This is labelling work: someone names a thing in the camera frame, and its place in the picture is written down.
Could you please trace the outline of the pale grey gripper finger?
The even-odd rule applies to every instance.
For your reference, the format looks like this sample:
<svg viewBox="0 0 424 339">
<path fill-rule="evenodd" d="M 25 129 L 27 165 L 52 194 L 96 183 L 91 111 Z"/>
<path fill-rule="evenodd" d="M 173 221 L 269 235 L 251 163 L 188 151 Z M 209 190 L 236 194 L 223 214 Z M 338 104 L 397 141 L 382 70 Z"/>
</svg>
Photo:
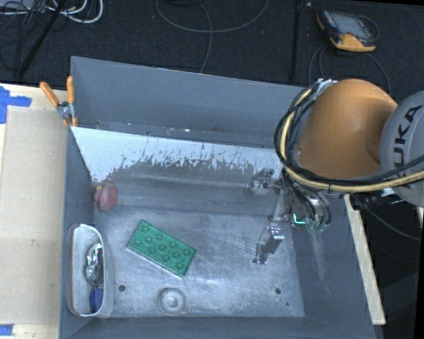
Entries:
<svg viewBox="0 0 424 339">
<path fill-rule="evenodd" d="M 254 196 L 265 196 L 269 193 L 273 184 L 274 170 L 264 168 L 253 176 L 249 190 Z"/>
<path fill-rule="evenodd" d="M 280 225 L 268 224 L 261 232 L 256 243 L 254 262 L 259 265 L 266 264 L 268 257 L 275 253 L 284 239 L 285 235 Z"/>
</svg>

